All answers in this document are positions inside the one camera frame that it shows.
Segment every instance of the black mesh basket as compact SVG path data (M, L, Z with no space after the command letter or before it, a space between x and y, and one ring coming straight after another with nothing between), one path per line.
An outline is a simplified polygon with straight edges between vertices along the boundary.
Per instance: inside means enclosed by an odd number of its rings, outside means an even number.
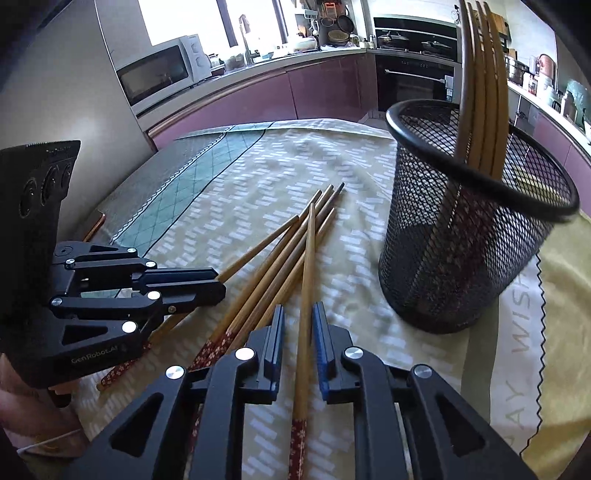
M513 126L502 181L455 160L458 115L439 100L387 112L398 150L379 280L394 310L432 333L474 324L554 224L579 210L564 168Z

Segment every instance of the microwave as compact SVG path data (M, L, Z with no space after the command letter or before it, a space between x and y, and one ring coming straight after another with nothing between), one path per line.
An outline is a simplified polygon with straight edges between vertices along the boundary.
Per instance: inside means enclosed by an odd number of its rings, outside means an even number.
M135 115L212 75L199 35L153 46L116 70Z

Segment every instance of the white string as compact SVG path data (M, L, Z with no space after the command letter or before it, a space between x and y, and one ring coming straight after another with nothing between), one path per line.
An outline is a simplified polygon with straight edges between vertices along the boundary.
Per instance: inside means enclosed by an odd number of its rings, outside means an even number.
M34 448L34 447L40 447L41 445L45 445L46 443L51 443L51 442L55 442L56 440L60 440L64 437L69 437L70 435L74 435L75 433L81 432L82 429L78 429L78 430L72 430L71 432L65 433L64 435L60 435L59 437L55 437L49 440L44 440L43 442L39 442L39 443L35 443L33 445L29 445L23 448L19 448L17 450L18 454L21 454L22 452L26 452L27 450Z

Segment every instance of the camera lens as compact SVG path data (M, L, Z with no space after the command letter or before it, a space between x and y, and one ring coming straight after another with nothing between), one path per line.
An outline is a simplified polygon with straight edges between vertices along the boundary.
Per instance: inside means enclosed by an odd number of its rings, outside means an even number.
M51 194L56 189L57 167L52 167L47 172L45 180L43 181L43 188L41 189L41 203L45 205L49 200Z
M37 191L37 184L34 179L31 179L25 185L25 189L21 195L21 217L25 218L31 212L31 206L33 206L33 199L35 198L35 192Z
M64 168L64 173L61 174L61 188L65 189L70 182L70 177L72 176L72 165L68 163L66 168Z

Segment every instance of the oven handle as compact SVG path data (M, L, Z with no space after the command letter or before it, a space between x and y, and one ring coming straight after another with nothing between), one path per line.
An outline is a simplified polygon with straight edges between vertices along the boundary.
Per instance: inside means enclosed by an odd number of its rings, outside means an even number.
M445 85L444 79L432 79L431 77L425 77L425 75L415 75L414 73L404 73L404 72L393 72L392 70L385 69L386 73L393 73L395 75L406 75L407 77L416 77L420 79L432 80L434 82L439 82Z

